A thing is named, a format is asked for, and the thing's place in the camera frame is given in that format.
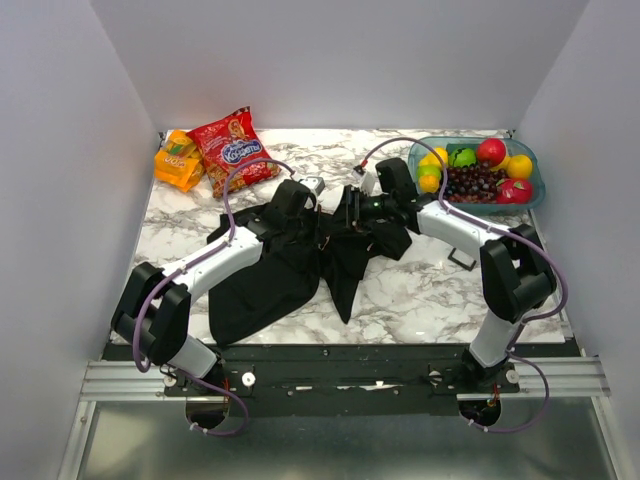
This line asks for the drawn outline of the black t-shirt garment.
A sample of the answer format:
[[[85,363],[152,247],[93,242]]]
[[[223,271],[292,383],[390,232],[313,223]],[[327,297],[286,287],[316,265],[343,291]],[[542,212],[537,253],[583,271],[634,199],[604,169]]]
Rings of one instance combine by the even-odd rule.
[[[266,252],[209,290],[209,329],[220,346],[243,340],[306,305],[325,281],[347,324],[371,259],[399,260],[412,245],[389,216],[361,214],[340,198],[332,213],[305,211],[298,225],[266,242]]]

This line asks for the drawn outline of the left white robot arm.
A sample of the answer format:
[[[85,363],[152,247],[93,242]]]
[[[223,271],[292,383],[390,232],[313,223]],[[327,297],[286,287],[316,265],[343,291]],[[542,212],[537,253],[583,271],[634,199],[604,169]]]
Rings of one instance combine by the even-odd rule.
[[[111,329],[131,345],[141,370],[168,365],[186,372],[197,393],[214,393],[222,380],[219,356],[188,334],[192,304],[233,274],[258,264],[264,254],[292,242],[323,190],[320,177],[287,179],[259,212],[240,219],[227,215],[229,226],[205,247],[162,267],[148,262],[135,267]]]

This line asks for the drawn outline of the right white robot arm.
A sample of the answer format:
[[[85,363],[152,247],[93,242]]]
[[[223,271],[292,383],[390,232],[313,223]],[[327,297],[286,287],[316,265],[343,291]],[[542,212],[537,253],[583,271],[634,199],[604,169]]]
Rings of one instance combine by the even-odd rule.
[[[529,313],[543,306],[557,288],[536,230],[485,222],[435,194],[418,194],[408,165],[399,158],[380,162],[376,171],[382,193],[372,196],[362,187],[346,186],[338,211],[346,215],[349,227],[385,220],[443,241],[479,265],[487,313],[459,371],[467,389],[483,391],[496,380]]]

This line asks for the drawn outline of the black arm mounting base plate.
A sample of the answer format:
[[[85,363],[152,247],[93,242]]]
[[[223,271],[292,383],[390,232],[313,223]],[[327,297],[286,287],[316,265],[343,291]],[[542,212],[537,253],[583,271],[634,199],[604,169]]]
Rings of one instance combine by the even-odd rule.
[[[491,423],[517,392],[515,364],[532,358],[583,357],[572,343],[523,345],[486,378],[463,368],[465,347],[441,345],[236,345],[220,351],[206,379],[157,367],[170,395],[219,395],[180,404],[189,420],[242,422],[275,417],[468,415]]]

